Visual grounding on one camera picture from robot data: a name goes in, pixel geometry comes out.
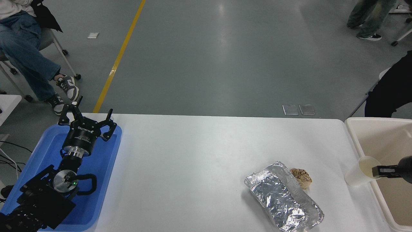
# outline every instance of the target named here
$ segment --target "person's leg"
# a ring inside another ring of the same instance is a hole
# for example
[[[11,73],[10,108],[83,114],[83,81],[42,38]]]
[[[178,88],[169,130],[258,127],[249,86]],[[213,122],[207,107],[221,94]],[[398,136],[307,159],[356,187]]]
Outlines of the person's leg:
[[[0,21],[5,27],[0,31],[0,49],[8,58],[37,72],[41,78],[53,80],[60,70],[60,65],[45,58],[38,50],[41,28],[36,20],[27,13],[18,13]]]
[[[381,28],[383,22],[394,7],[396,0],[378,0],[368,20],[363,24],[361,30],[356,35],[360,38],[368,38]]]
[[[390,118],[399,107],[412,102],[412,51],[394,64],[369,92],[365,117]]]
[[[39,73],[25,67],[13,57],[9,57],[9,61],[24,76],[39,101],[44,101],[56,93],[49,81],[42,78]]]
[[[359,0],[359,2],[353,8],[346,26],[353,28],[361,25],[365,19],[369,16],[373,6],[377,0]]]

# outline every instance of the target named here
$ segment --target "gripper text logo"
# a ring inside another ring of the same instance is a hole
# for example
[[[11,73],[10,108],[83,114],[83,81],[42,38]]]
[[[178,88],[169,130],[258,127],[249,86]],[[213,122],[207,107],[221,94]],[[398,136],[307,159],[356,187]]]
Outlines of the gripper text logo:
[[[93,133],[94,132],[94,130],[88,130],[88,129],[84,129],[84,128],[82,128],[82,127],[77,127],[78,129],[81,129],[81,130],[84,130],[84,131],[87,131],[87,132],[89,132],[89,133]]]

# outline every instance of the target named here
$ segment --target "sneaker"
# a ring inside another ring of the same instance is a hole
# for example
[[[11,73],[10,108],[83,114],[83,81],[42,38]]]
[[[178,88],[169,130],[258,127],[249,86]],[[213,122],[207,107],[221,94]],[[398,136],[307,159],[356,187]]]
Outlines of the sneaker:
[[[64,106],[64,102],[57,93],[55,93],[53,96],[47,98],[44,101],[48,102],[51,105],[51,107],[53,108],[53,111],[56,115],[61,115],[61,112],[62,112],[63,106]]]
[[[347,26],[348,28],[351,28],[351,29],[356,29],[356,28],[362,27],[365,22],[366,22],[366,21],[363,21],[363,23],[361,23],[361,24],[359,24],[359,25],[357,25],[357,26],[348,26],[348,25],[346,25],[346,26]]]
[[[382,39],[382,36],[380,36],[380,35],[378,35],[378,34],[373,34],[371,37],[368,37],[368,38],[362,38],[362,37],[359,37],[359,36],[356,36],[356,37],[358,37],[359,39],[364,39],[364,40],[372,40],[372,41],[377,41],[377,40],[380,40],[380,39]]]
[[[57,80],[57,86],[60,87],[70,101],[74,101],[79,96],[79,88],[75,86],[75,79],[68,75],[63,75]]]

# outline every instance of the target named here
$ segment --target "black jacket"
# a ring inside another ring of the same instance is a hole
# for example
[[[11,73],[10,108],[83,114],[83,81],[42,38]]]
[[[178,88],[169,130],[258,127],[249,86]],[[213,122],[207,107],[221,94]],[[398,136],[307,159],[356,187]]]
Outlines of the black jacket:
[[[60,25],[57,23],[56,18],[42,2],[43,0],[33,0],[30,4],[36,14],[36,21],[40,24],[40,27],[63,32]]]

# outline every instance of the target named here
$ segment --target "blue plastic tray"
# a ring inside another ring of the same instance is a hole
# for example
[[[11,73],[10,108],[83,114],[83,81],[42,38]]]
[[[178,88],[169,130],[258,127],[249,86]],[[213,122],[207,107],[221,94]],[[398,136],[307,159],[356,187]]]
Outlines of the blue plastic tray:
[[[107,126],[102,128],[102,132],[106,131],[108,131]],[[53,164],[55,169],[59,166],[61,161],[60,149],[68,132],[69,126],[59,126],[56,124],[49,127],[43,133],[0,212],[9,214],[18,206],[16,200],[22,194],[19,191],[21,186],[37,173],[50,164]],[[86,173],[95,174],[97,177],[97,189],[91,195],[75,196],[72,201],[76,204],[76,207],[56,230],[80,232],[87,230],[95,223],[103,205],[121,137],[122,130],[117,126],[110,140],[105,142],[98,138],[91,156],[83,158],[82,165],[77,173],[79,175]],[[81,191],[87,191],[91,188],[91,181],[79,181],[78,186]],[[44,231],[53,231],[53,229],[48,227]]]

